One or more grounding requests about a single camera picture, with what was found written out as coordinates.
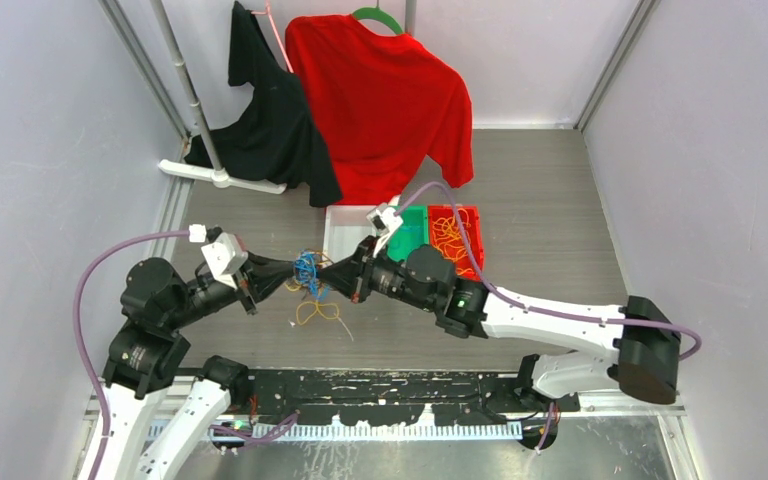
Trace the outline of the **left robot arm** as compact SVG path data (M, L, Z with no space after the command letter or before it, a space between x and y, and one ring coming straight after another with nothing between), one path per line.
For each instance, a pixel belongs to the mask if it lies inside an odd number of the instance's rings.
M214 355L197 373L183 406L160 435L146 437L190 348L181 328L234 303L253 313L293 274L289 261L248 256L229 287L209 274L186 282L163 258L128 272L120 298L126 321L113 338L98 395L104 408L78 474L81 479L173 479L226 411L250 406L247 366Z

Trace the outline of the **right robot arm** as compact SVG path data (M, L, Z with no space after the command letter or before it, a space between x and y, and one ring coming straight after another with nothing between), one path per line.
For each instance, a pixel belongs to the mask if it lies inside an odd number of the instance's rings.
M454 263L429 245L397 262L375 254L375 243L365 238L352 256L318 268L318 279L354 303L377 292L431 312L436 326L458 338L561 348L559 355L523 358L514 387L525 409L610 388L651 404L675 402L682 335L650 299L581 305L529 297L457 275Z

